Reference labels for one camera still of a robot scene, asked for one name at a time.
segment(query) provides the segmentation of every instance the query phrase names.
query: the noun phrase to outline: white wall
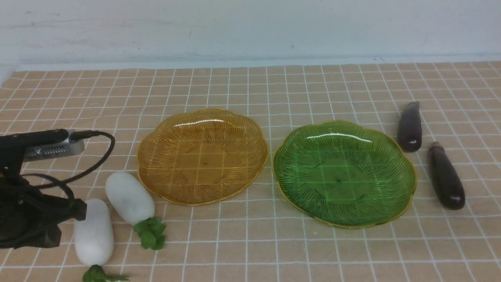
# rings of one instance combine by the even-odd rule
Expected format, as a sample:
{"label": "white wall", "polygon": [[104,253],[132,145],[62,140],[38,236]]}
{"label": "white wall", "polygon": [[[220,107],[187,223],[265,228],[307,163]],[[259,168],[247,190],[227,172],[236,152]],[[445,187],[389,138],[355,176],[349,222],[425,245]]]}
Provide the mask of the white wall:
{"label": "white wall", "polygon": [[501,54],[501,0],[2,0],[0,64]]}

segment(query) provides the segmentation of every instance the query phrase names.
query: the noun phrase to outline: silver metal part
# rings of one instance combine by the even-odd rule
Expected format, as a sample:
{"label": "silver metal part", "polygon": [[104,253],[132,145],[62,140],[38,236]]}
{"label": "silver metal part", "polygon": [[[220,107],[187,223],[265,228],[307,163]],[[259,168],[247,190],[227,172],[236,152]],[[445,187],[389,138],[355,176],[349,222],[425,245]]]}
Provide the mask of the silver metal part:
{"label": "silver metal part", "polygon": [[[68,130],[69,136],[75,132]],[[29,147],[26,149],[23,162],[33,162],[49,159],[57,159],[62,157],[71,157],[81,154],[85,150],[83,139],[72,141],[69,137],[63,142],[57,144]]]}

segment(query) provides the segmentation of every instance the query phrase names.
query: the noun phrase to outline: green plate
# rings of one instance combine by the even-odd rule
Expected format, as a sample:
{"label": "green plate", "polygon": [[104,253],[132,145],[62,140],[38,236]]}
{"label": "green plate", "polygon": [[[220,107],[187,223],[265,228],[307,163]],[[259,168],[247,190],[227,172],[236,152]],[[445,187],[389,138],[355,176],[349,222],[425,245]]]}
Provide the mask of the green plate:
{"label": "green plate", "polygon": [[417,185],[414,166],[392,138],[342,120],[293,131],[275,153],[273,170],[292,205],[342,228],[398,218]]}

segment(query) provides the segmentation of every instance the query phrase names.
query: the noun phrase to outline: plate rim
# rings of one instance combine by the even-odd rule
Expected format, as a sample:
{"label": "plate rim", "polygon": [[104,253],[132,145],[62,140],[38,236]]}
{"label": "plate rim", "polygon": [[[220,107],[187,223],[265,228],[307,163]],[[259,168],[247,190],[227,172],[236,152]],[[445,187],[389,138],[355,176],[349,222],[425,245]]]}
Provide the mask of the plate rim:
{"label": "plate rim", "polygon": [[[225,111],[225,112],[228,112],[230,113],[232,116],[242,116],[243,118],[247,118],[248,120],[251,121],[251,124],[253,126],[255,126],[256,128],[259,129],[259,132],[260,132],[260,135],[259,135],[259,138],[262,139],[265,143],[265,148],[266,148],[266,157],[260,167],[259,170],[257,170],[257,173],[256,175],[252,178],[251,181],[249,181],[249,183],[245,186],[243,186],[241,189],[235,191],[234,193],[230,194],[230,195],[227,195],[227,196],[224,196],[224,197],[221,197],[221,198],[218,198],[218,199],[215,199],[215,200],[211,200],[211,201],[205,201],[205,202],[200,202],[200,203],[181,203],[181,202],[177,202],[177,201],[174,201],[168,197],[165,197],[159,193],[156,193],[155,191],[151,190],[150,188],[148,188],[142,178],[141,178],[141,174],[140,174],[140,163],[139,163],[139,158],[138,158],[138,153],[139,153],[139,150],[141,148],[141,146],[143,145],[143,142],[145,142],[147,139],[149,138],[152,138],[154,134],[159,134],[159,132],[157,131],[160,126],[166,122],[168,119],[172,118],[172,117],[175,117],[175,116],[178,116],[178,115],[182,115],[182,114],[187,114],[187,113],[190,113],[190,114],[195,114],[197,112],[200,112],[200,111],[204,111],[204,110],[210,110],[210,109],[217,109],[217,110],[222,110],[222,111]],[[199,109],[199,110],[196,110],[196,111],[193,111],[193,112],[182,112],[182,113],[178,113],[178,114],[174,114],[174,115],[171,115],[170,117],[164,119],[162,122],[160,122],[156,127],[155,129],[150,133],[148,134],[143,140],[141,140],[141,142],[139,143],[139,146],[137,147],[137,150],[136,150],[136,160],[137,160],[137,169],[136,169],[136,176],[137,176],[137,179],[139,180],[139,182],[141,183],[141,185],[147,190],[149,191],[150,193],[152,193],[153,195],[159,197],[160,199],[162,200],[165,200],[169,203],[172,203],[172,204],[176,204],[176,205],[181,205],[181,206],[189,206],[189,207],[195,207],[195,206],[204,206],[204,205],[209,205],[209,204],[213,204],[213,203],[217,203],[217,202],[221,202],[221,201],[224,201],[224,200],[227,200],[227,199],[230,199],[234,196],[236,196],[237,194],[240,194],[241,192],[243,192],[245,189],[247,189],[254,181],[256,181],[256,179],[258,178],[258,176],[261,174],[261,172],[263,171],[263,169],[266,167],[266,163],[268,162],[268,159],[269,159],[269,154],[270,154],[270,145],[268,144],[267,140],[265,139],[265,136],[263,135],[263,131],[261,130],[261,126],[259,126],[259,124],[251,119],[250,117],[246,116],[246,115],[241,115],[241,114],[236,114],[232,111],[229,111],[228,109],[224,109],[224,108],[218,108],[218,107],[207,107],[207,108],[203,108],[203,109]]]}
{"label": "plate rim", "polygon": [[[363,130],[366,130],[366,131],[374,131],[376,132],[377,134],[382,134],[386,137],[388,137],[388,139],[390,139],[396,146],[397,148],[399,149],[400,151],[400,154],[404,157],[404,159],[409,162],[409,164],[411,164],[411,167],[412,167],[412,170],[414,172],[414,185],[412,187],[412,193],[410,194],[409,196],[409,199],[407,201],[407,205],[405,206],[405,208],[396,216],[394,216],[393,218],[385,221],[385,222],[381,222],[381,223],[374,223],[374,224],[367,224],[367,225],[361,225],[361,226],[352,226],[352,225],[342,225],[342,224],[337,224],[337,223],[333,223],[333,222],[329,222],[329,221],[326,221],[324,219],[321,219],[313,214],[311,214],[310,212],[308,212],[307,210],[303,209],[303,208],[300,208],[298,207],[294,202],[292,202],[284,193],[284,190],[282,188],[282,186],[280,185],[280,181],[278,180],[278,177],[277,177],[277,174],[276,174],[276,171],[275,171],[275,159],[276,159],[276,156],[277,156],[277,152],[282,149],[284,147],[284,144],[285,142],[287,141],[287,139],[292,136],[292,134],[302,128],[305,128],[305,127],[317,127],[317,126],[320,126],[322,124],[326,124],[326,123],[336,123],[336,122],[342,122],[342,123],[347,123],[347,124],[351,124],[353,126],[357,126],[357,127],[360,127],[362,128]],[[274,155],[273,155],[273,159],[272,159],[272,171],[273,171],[273,176],[274,176],[274,179],[275,181],[277,182],[277,185],[278,185],[278,188],[279,188],[279,191],[280,193],[282,194],[282,196],[287,200],[287,202],[289,202],[292,206],[294,206],[296,209],[298,209],[299,211],[303,212],[304,214],[320,221],[320,222],[323,222],[327,225],[330,225],[330,226],[333,226],[333,227],[337,227],[337,228],[341,228],[341,229],[365,229],[365,228],[370,228],[370,227],[374,227],[374,226],[377,226],[377,225],[382,225],[382,224],[386,224],[388,222],[391,222],[399,217],[401,217],[404,213],[406,213],[410,206],[412,205],[412,200],[414,198],[414,194],[416,193],[416,188],[417,188],[417,182],[418,182],[418,176],[417,176],[417,170],[416,170],[416,166],[411,162],[411,160],[407,157],[407,155],[404,153],[404,151],[402,150],[402,148],[398,145],[398,143],[393,140],[393,138],[391,138],[390,136],[388,136],[387,134],[379,131],[379,130],[376,130],[376,129],[372,129],[372,128],[368,128],[368,127],[364,127],[364,126],[361,126],[357,123],[354,123],[354,122],[351,122],[351,121],[348,121],[348,120],[343,120],[343,119],[334,119],[334,120],[328,120],[328,121],[324,121],[324,122],[321,122],[321,123],[318,123],[318,124],[307,124],[307,125],[303,125],[303,126],[300,126],[298,128],[296,128],[295,130],[293,130],[291,133],[289,133],[285,138],[284,138],[284,141],[282,142],[282,144],[280,145],[280,147],[275,151]]]}

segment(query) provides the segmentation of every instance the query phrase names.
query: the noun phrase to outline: wall baseboard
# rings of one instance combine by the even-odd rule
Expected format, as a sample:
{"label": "wall baseboard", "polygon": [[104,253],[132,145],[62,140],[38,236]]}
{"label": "wall baseboard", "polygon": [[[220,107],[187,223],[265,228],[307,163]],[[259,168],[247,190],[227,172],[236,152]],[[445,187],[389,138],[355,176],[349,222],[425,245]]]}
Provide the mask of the wall baseboard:
{"label": "wall baseboard", "polygon": [[117,62],[82,64],[20,64],[16,71],[53,70],[105,70],[105,69],[177,69],[177,68],[227,68],[262,67],[284,65],[344,65],[344,64],[385,64],[385,63],[439,63],[439,62],[479,62],[501,61],[501,54],[459,55],[459,56],[411,56],[411,57],[353,57],[324,59],[269,59],[269,60],[227,60],[227,61],[165,61],[165,62]]}

